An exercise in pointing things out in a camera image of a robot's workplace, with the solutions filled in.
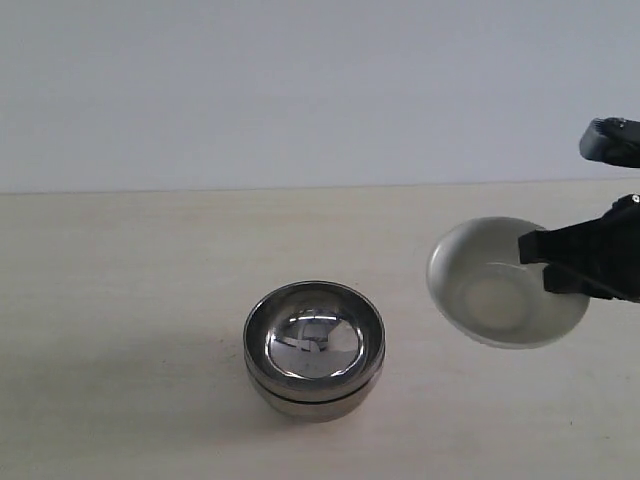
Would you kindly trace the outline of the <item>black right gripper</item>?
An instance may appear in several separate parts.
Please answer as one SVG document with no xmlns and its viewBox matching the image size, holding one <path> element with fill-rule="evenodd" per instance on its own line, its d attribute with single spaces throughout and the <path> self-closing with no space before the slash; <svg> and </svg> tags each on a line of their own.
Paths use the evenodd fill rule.
<svg viewBox="0 0 640 480">
<path fill-rule="evenodd" d="M 547 292 L 612 300 L 609 291 L 559 266 L 599 265 L 604 284 L 618 298 L 638 302 L 639 194 L 619 198 L 601 219 L 532 230 L 518 238 L 518 249 L 521 264 L 547 263 L 543 269 Z"/>
</svg>

